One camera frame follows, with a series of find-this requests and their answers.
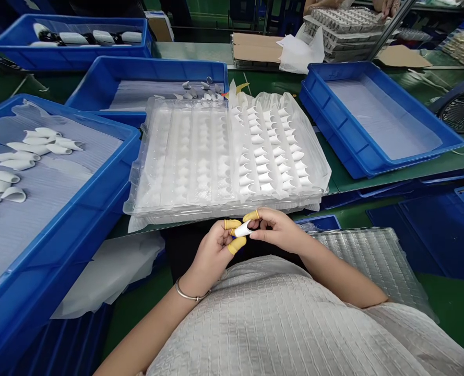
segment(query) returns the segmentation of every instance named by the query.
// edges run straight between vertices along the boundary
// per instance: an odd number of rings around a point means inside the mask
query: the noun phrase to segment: hand
[[[236,219],[219,220],[200,242],[192,265],[181,277],[179,286],[190,296],[202,296],[220,279],[246,238],[232,240],[230,230],[242,223]]]
[[[249,228],[257,229],[249,237],[276,245],[277,247],[300,255],[311,248],[314,239],[303,231],[291,218],[281,211],[262,207],[246,214],[243,221],[249,222]]]

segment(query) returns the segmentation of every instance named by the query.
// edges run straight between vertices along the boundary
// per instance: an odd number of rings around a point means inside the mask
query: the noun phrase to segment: clear plastic tray
[[[230,93],[148,101],[126,214],[161,224],[320,203],[331,169],[294,98]]]

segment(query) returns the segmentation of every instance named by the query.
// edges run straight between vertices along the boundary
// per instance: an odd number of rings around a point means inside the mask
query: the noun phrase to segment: silver bracelet
[[[200,302],[201,300],[203,300],[203,298],[205,298],[206,296],[208,296],[211,293],[211,290],[209,290],[207,293],[205,293],[201,297],[191,297],[191,296],[188,296],[187,294],[185,294],[184,292],[182,292],[180,290],[180,285],[178,284],[178,282],[180,282],[179,278],[176,280],[176,283],[174,284],[174,287],[176,287],[177,293],[180,294],[183,298],[190,299],[190,300],[195,300],[197,303]]]

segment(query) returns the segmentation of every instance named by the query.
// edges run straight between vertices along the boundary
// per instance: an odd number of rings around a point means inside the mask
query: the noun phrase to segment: white textured shirt
[[[265,256],[225,272],[147,375],[464,375],[464,349],[414,308],[358,309]]]

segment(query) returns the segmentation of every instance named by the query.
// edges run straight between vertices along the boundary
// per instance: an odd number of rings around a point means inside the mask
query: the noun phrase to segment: cardboard box
[[[282,47],[277,44],[282,37],[256,34],[233,34],[233,58],[253,62],[280,63]]]

